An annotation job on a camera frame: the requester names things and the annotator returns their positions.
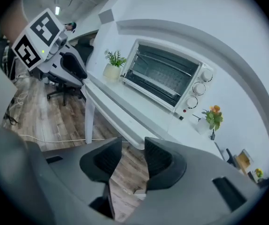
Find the oven control knob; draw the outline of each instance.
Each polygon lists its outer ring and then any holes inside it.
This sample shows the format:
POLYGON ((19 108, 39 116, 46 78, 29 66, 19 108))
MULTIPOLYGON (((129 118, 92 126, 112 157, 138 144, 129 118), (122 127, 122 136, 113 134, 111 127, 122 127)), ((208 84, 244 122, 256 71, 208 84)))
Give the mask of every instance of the oven control knob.
POLYGON ((193 91, 197 95, 202 95, 205 92, 205 85, 203 83, 197 82, 193 87, 193 91))
POLYGON ((213 73, 212 73, 210 70, 206 69, 206 70, 204 70, 204 71, 202 72, 201 77, 202 77, 202 79, 203 79, 204 81, 208 82, 209 80, 212 79, 212 77, 213 77, 213 73))
POLYGON ((189 96, 186 99, 186 105, 188 108, 195 108, 198 104, 198 99, 195 96, 189 96))

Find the orange flower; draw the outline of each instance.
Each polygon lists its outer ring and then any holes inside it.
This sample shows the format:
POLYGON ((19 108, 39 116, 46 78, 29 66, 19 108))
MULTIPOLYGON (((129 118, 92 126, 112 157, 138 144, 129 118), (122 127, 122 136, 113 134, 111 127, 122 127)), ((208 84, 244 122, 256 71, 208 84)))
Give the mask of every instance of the orange flower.
POLYGON ((215 105, 213 107, 209 107, 211 111, 214 113, 218 113, 220 111, 220 107, 218 105, 215 105))

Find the wooden floor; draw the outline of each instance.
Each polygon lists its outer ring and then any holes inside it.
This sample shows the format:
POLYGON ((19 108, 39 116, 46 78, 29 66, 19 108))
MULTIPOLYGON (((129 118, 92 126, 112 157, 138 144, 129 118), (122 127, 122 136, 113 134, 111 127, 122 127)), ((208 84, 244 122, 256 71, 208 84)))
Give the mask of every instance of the wooden floor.
MULTIPOLYGON (((62 106, 62 96, 46 95, 55 90, 55 86, 44 84, 35 78, 18 79, 16 96, 28 96, 22 105, 10 110, 18 124, 13 126, 4 122, 4 127, 20 135, 31 135, 43 141, 63 141, 85 139, 85 101, 68 96, 67 105, 62 106)), ((107 120, 96 110, 93 126, 93 139, 120 136, 107 120)), ((49 143, 32 138, 27 141, 37 142, 42 151, 85 145, 84 141, 49 143)), ((122 159, 110 179, 111 196, 115 209, 115 219, 124 221, 142 202, 133 195, 137 189, 145 189, 148 171, 143 152, 129 143, 123 143, 122 159)))

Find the table leg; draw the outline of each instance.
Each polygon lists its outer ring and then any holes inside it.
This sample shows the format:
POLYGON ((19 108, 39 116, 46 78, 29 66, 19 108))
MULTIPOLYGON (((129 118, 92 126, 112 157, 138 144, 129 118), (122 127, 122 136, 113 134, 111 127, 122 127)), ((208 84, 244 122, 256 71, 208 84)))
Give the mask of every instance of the table leg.
POLYGON ((95 112, 95 105, 87 97, 85 104, 85 138, 86 143, 92 143, 92 128, 93 128, 93 116, 95 112))

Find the white flower pot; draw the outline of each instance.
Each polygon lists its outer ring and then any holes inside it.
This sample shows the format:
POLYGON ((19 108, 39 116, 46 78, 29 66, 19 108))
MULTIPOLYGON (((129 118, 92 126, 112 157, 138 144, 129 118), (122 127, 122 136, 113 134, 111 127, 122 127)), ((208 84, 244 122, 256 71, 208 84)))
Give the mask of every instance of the white flower pot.
POLYGON ((117 80, 120 76, 120 73, 121 73, 120 67, 116 67, 108 63, 104 69, 103 76, 113 80, 117 80))
POLYGON ((197 124, 196 129, 200 135, 203 135, 207 131, 209 131, 209 123, 206 121, 205 118, 201 118, 201 120, 197 124))

